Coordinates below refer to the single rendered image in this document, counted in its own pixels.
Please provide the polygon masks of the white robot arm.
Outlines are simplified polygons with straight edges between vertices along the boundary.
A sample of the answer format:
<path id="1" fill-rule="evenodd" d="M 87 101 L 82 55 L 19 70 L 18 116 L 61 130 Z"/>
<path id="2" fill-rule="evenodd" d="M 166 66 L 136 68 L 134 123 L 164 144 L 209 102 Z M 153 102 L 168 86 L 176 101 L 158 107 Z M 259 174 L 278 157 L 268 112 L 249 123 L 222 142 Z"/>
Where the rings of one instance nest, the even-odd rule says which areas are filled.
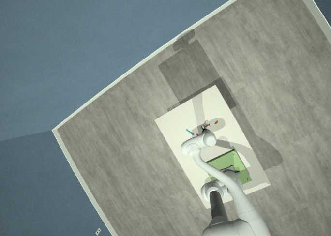
<path id="1" fill-rule="evenodd" d="M 202 160 L 201 148 L 216 144 L 216 136 L 205 129 L 196 137 L 181 144 L 181 152 L 191 156 L 195 163 L 217 180 L 201 187 L 201 195 L 210 201 L 212 220 L 202 232 L 202 236 L 271 236 L 259 212 L 243 191 L 243 185 L 234 166 L 217 169 Z M 230 221 L 223 204 L 225 196 L 232 196 L 238 219 Z"/>

